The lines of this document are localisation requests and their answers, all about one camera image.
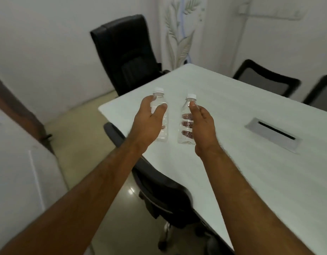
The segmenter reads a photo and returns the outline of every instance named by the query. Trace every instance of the right hand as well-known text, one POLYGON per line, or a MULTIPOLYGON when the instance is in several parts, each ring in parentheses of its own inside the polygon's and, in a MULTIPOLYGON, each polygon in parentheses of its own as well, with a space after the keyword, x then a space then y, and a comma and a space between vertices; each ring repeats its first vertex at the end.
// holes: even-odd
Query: right hand
POLYGON ((191 102, 189 105, 193 116, 193 138, 195 140, 195 153, 202 157, 207 152, 217 152, 221 150, 220 144, 217 140, 216 128, 214 126, 213 117, 202 106, 191 102))

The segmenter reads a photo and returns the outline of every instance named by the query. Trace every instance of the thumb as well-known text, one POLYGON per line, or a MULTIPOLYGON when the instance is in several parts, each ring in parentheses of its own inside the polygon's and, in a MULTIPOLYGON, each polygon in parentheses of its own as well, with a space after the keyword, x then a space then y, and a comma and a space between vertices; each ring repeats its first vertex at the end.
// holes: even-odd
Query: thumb
POLYGON ((166 110, 167 110, 167 104, 163 103, 156 108, 156 110, 152 114, 152 117, 162 121, 163 115, 165 114, 166 110))
POLYGON ((196 105, 194 101, 189 103, 189 109, 191 110, 193 121, 197 122, 198 120, 202 120, 203 117, 200 113, 199 107, 196 105))

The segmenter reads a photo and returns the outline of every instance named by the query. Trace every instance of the forearm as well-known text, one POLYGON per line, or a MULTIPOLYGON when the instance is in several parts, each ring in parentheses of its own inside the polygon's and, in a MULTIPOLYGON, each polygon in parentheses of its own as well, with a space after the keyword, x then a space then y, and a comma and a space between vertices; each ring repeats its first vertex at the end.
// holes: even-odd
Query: forearm
POLYGON ((141 154, 136 143, 126 140, 0 255, 82 254, 141 154))
POLYGON ((263 202, 220 147, 202 160, 237 255, 313 254, 263 202))

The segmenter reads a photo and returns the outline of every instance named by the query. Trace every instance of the white bottle cap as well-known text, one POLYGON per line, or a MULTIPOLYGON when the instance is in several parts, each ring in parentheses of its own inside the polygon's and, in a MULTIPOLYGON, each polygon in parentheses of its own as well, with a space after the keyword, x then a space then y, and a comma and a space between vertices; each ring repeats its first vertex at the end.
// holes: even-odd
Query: white bottle cap
POLYGON ((155 88, 153 93, 163 93, 164 94, 165 92, 163 91, 163 88, 155 88))
POLYGON ((188 94, 186 98, 194 98, 194 99, 196 99, 196 95, 195 94, 188 94))

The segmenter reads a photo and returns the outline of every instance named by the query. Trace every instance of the white table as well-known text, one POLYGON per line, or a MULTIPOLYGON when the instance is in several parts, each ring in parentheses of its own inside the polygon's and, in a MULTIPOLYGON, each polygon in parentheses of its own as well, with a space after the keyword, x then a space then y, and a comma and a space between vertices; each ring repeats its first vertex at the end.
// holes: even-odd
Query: white table
POLYGON ((214 118, 222 146, 279 218, 316 254, 327 254, 327 112, 188 64, 108 102, 99 111, 127 135, 143 97, 165 89, 169 141, 144 157, 185 186, 195 211, 232 247, 221 212, 193 145, 177 143, 187 93, 214 118), (303 139, 294 154, 244 128, 254 117, 303 139))

